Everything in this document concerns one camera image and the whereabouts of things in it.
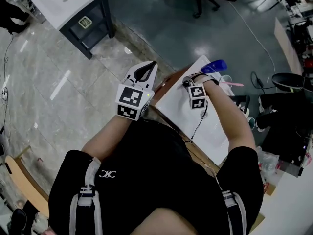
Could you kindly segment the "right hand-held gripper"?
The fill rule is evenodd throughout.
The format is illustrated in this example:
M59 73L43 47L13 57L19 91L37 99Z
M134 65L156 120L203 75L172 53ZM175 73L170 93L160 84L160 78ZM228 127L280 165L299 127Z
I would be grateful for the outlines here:
M204 86L202 85L206 81L212 81L216 85L220 84L216 78L206 74L199 74L197 77L194 78L194 82L188 76L183 78L182 85L188 92L188 99L191 110L206 108L206 92Z

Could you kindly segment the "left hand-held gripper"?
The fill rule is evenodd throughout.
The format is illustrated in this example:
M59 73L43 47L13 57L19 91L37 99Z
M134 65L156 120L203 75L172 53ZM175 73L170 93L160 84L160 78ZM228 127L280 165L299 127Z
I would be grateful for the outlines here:
M125 78L149 90L119 84L115 99L116 115L134 121L142 116L155 95L151 89L156 79L157 70L156 61L141 62L129 68Z

